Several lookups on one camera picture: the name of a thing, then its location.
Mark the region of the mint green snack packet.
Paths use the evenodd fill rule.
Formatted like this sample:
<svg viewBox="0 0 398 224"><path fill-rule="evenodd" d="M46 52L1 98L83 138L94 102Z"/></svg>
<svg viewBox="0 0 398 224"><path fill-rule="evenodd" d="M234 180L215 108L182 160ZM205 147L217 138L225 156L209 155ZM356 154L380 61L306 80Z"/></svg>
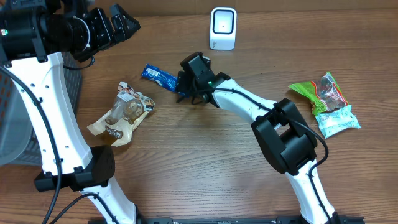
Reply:
<svg viewBox="0 0 398 224"><path fill-rule="evenodd" d="M325 139L348 128L361 128L351 109L352 106L348 105L332 113L319 113L316 115L315 119L318 121L318 128Z"/></svg>

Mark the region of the green candy bag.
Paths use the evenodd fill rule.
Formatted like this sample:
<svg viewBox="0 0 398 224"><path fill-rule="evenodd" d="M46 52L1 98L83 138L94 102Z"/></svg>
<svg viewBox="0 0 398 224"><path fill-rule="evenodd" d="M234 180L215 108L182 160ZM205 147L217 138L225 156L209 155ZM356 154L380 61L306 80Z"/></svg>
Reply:
<svg viewBox="0 0 398 224"><path fill-rule="evenodd" d="M348 106L347 99L330 72L326 72L319 80L294 83L289 88L310 100L315 116Z"/></svg>

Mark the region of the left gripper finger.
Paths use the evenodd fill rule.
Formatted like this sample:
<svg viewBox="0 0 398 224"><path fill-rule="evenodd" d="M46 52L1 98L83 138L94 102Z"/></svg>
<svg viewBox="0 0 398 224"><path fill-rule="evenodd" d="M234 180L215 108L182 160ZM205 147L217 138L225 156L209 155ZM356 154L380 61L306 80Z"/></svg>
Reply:
<svg viewBox="0 0 398 224"><path fill-rule="evenodd" d="M118 14L124 17L127 35L134 35L141 28L140 23L135 18L131 17L119 4L112 5L110 7L110 13L112 17Z"/></svg>
<svg viewBox="0 0 398 224"><path fill-rule="evenodd" d="M116 42L123 42L126 40L126 22L122 15L118 14L111 18L114 26L114 37Z"/></svg>

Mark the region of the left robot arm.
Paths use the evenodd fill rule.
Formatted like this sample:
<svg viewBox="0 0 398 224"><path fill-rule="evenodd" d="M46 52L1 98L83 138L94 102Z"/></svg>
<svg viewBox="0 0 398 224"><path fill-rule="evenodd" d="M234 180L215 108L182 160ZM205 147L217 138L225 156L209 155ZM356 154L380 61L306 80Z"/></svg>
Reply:
<svg viewBox="0 0 398 224"><path fill-rule="evenodd" d="M38 191L64 187L89 198L105 223L142 223L115 179L109 146L87 145L68 97L63 54L79 62L131 38L139 22L114 4L88 9L86 1L6 1L1 8L1 73L12 79L39 142Z"/></svg>

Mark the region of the beige brown snack pouch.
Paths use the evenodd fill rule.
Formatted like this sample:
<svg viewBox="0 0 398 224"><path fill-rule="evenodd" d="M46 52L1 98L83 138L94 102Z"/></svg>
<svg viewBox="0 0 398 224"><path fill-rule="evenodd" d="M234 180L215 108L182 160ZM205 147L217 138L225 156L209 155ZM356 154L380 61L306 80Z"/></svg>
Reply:
<svg viewBox="0 0 398 224"><path fill-rule="evenodd" d="M119 147L132 141L134 130L155 108L155 101L120 82L113 107L99 120L87 126L106 145Z"/></svg>

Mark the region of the blue cookie packet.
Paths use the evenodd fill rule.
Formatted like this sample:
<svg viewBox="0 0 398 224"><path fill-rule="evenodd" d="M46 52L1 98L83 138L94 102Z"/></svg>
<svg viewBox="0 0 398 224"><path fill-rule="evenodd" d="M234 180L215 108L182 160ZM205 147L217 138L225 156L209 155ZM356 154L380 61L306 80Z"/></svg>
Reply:
<svg viewBox="0 0 398 224"><path fill-rule="evenodd" d="M142 78L154 81L156 84L165 88L173 93L179 93L177 91L177 78L166 71L163 71L151 64L147 64L145 69L141 73Z"/></svg>

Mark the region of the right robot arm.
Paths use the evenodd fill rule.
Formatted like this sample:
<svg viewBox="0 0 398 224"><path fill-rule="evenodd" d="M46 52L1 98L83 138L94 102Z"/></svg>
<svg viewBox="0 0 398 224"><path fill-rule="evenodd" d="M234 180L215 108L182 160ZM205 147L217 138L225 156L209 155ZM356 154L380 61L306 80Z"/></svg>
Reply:
<svg viewBox="0 0 398 224"><path fill-rule="evenodd" d="M284 174L300 204L304 223L338 223L338 214L328 201L317 168L315 149L325 141L304 120L287 98L276 102L245 90L225 73L215 74L211 60L194 52L180 63L178 93L202 103L228 110L251 125L266 161Z"/></svg>

